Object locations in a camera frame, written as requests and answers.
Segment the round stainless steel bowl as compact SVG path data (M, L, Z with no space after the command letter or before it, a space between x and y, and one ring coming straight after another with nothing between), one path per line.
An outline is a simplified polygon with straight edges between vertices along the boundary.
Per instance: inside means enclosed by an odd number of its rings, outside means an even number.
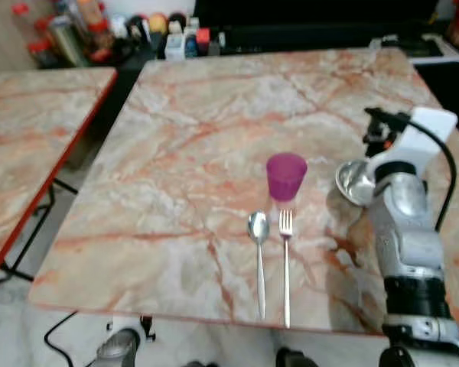
M367 173L365 158L356 158L341 164L335 172L335 183L342 196L353 205L367 207L372 202L376 183Z

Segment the purple plastic cup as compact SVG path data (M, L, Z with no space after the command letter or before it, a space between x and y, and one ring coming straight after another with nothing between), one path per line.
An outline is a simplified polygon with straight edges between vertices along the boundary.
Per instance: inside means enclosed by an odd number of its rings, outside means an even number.
M265 164L269 196L276 202L286 203L293 200L300 190L307 170L307 162L299 154L285 151L271 156Z

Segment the white framed tray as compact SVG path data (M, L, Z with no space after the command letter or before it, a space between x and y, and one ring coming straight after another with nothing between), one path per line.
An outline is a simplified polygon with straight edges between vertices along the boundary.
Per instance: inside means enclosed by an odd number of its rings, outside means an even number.
M390 34L373 38L369 49L396 48L404 52L414 66L459 63L459 50L439 34L400 36Z

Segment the stainless steel fork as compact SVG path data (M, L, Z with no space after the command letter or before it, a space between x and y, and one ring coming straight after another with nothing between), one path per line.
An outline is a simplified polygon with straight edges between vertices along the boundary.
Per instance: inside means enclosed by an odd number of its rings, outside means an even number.
M278 231L283 245L283 325L291 327L290 239L294 234L294 214L282 209L278 218Z

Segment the stainless steel spoon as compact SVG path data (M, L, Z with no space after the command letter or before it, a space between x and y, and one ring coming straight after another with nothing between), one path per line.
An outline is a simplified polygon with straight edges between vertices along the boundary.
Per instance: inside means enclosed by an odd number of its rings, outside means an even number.
M248 219L248 234L256 245L256 272L257 272L257 301L259 302L259 315L262 319L267 317L267 291L265 290L265 266L263 245L269 235L269 221L264 211L254 211Z

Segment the black television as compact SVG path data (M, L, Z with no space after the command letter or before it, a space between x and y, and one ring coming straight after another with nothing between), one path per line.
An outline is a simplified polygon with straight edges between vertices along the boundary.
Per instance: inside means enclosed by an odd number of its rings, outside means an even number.
M397 29L431 20L440 0L195 0L192 15L219 29Z

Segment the yellow round figurine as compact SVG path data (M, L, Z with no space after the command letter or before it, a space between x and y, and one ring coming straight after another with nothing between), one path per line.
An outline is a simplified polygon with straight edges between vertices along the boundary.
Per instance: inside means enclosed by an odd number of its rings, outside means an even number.
M149 15L147 21L149 34L166 34L169 31L169 18L166 14L157 11Z

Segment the red lid jar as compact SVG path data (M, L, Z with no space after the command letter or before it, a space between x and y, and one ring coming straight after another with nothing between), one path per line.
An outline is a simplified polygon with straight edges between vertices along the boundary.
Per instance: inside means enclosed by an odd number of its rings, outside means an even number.
M49 40L30 42L27 44L27 49L38 69L53 69L58 66L59 60Z

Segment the steel thermos flask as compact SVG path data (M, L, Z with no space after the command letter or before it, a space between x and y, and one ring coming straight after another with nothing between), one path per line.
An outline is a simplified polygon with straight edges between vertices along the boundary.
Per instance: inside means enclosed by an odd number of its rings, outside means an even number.
M48 31L65 59L73 67L89 66L73 22L66 15L55 15L49 21Z

